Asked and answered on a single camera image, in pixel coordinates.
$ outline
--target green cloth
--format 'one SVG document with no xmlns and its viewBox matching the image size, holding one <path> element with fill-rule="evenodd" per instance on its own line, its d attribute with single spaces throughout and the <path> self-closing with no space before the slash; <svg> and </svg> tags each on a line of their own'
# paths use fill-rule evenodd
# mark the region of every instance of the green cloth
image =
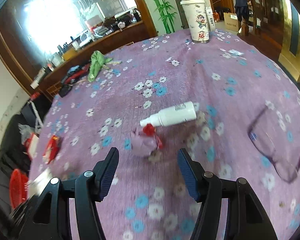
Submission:
<svg viewBox="0 0 300 240">
<path fill-rule="evenodd" d="M 93 54 L 91 55 L 91 65 L 88 75 L 88 81 L 90 83 L 93 82 L 98 76 L 98 73 L 102 66 L 111 60 L 112 58 L 105 58 L 105 56 L 98 50 L 93 52 Z"/>
</svg>

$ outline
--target red plastic basket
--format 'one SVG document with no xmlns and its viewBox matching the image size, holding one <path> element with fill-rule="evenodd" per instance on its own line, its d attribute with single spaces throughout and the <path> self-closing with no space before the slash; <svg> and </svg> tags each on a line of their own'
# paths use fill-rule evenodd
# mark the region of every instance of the red plastic basket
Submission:
<svg viewBox="0 0 300 240">
<path fill-rule="evenodd" d="M 28 177 L 21 173 L 19 169 L 15 169 L 10 177 L 9 196 L 13 209 L 26 201 L 27 199 L 27 182 Z"/>
</svg>

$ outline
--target cartoon character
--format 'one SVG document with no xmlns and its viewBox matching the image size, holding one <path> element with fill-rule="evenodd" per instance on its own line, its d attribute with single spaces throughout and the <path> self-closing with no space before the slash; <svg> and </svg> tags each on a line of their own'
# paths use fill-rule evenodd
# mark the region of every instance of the cartoon character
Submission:
<svg viewBox="0 0 300 240">
<path fill-rule="evenodd" d="M 202 29 L 202 27 L 205 27 L 205 19 L 202 14 L 197 15 L 197 19 L 195 20 L 197 23 L 199 23 L 199 28 Z"/>
<path fill-rule="evenodd" d="M 204 39 L 204 31 L 199 32 L 199 39 Z"/>
</svg>

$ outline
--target cardboard box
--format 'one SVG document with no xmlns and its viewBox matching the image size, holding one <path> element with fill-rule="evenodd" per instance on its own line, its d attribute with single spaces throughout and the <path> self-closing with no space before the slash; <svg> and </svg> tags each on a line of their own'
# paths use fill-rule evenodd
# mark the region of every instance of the cardboard box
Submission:
<svg viewBox="0 0 300 240">
<path fill-rule="evenodd" d="M 224 13 L 226 29 L 231 31 L 239 31 L 241 24 L 238 22 L 237 15 L 235 13 Z"/>
</svg>

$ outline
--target white bottle with black text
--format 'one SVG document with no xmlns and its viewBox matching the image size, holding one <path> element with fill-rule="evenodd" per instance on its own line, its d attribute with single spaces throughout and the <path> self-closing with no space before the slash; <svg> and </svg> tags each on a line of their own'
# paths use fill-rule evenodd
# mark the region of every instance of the white bottle with black text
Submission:
<svg viewBox="0 0 300 240">
<path fill-rule="evenodd" d="M 140 121 L 142 127 L 148 123 L 156 126 L 170 126 L 178 123 L 188 122 L 197 119 L 192 102 L 182 103 L 160 110 L 157 114 Z"/>
</svg>

